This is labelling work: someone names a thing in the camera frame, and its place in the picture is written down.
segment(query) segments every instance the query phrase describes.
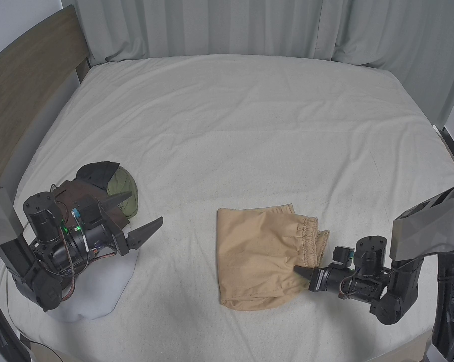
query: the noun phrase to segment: curtain fold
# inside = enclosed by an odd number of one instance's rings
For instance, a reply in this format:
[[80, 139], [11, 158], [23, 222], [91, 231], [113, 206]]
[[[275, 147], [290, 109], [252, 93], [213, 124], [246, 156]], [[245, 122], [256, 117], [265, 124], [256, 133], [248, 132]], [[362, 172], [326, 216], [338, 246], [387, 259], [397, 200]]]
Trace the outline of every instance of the curtain fold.
[[454, 0], [62, 0], [91, 64], [203, 54], [386, 69], [442, 127], [454, 104]]

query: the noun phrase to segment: brown garment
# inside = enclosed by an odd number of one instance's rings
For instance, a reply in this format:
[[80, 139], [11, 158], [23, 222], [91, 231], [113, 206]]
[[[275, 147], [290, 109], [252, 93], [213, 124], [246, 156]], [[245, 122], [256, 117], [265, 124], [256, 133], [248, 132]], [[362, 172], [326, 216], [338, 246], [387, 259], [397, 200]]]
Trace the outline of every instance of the brown garment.
[[274, 308], [309, 282], [295, 265], [319, 266], [329, 231], [315, 217], [296, 215], [292, 205], [263, 209], [221, 208], [217, 253], [222, 305], [241, 311]]
[[[53, 195], [55, 197], [56, 204], [61, 209], [61, 214], [63, 215], [67, 228], [73, 228], [76, 226], [76, 222], [71, 216], [71, 209], [74, 208], [75, 201], [78, 201], [85, 195], [91, 195], [99, 201], [103, 201], [106, 197], [108, 197], [108, 193], [104, 190], [80, 179], [63, 182], [60, 186], [53, 190]], [[129, 224], [128, 219], [118, 207], [108, 211], [108, 215], [121, 229]]]

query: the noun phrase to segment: mattress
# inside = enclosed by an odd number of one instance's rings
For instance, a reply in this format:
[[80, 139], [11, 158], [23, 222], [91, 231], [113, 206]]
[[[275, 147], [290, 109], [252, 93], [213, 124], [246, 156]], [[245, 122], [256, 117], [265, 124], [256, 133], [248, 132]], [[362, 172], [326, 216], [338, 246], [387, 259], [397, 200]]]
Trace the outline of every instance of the mattress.
[[326, 265], [337, 245], [390, 241], [394, 218], [454, 186], [448, 151], [389, 72], [233, 55], [93, 67], [21, 181], [21, 221], [28, 196], [105, 160], [137, 181], [132, 227], [160, 215], [163, 227], [139, 250], [115, 310], [93, 321], [55, 321], [0, 272], [1, 307], [32, 340], [84, 362], [360, 362], [433, 325], [434, 257], [423, 264], [417, 302], [391, 326], [369, 305], [330, 293], [305, 291], [254, 312], [219, 302], [218, 208], [293, 203], [331, 231]]

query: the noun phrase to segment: tan shorts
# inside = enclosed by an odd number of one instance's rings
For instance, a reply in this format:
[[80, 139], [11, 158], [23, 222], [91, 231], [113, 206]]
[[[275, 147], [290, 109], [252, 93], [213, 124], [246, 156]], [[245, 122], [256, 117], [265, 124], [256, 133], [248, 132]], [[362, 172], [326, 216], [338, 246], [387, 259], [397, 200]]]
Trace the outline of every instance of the tan shorts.
[[329, 231], [315, 217], [296, 215], [292, 204], [217, 213], [221, 303], [233, 310], [274, 308], [306, 289], [295, 265], [319, 266]]

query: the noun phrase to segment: headboard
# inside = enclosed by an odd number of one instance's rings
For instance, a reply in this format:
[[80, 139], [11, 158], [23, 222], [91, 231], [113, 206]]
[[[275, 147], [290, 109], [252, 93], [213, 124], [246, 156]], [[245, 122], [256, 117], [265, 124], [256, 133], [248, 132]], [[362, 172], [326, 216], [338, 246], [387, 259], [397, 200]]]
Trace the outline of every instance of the headboard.
[[83, 80], [89, 70], [88, 54], [73, 5], [49, 16], [0, 53], [0, 178], [13, 156], [21, 155], [24, 144], [30, 143], [24, 141], [28, 131], [37, 128], [34, 121], [63, 82], [75, 69]]

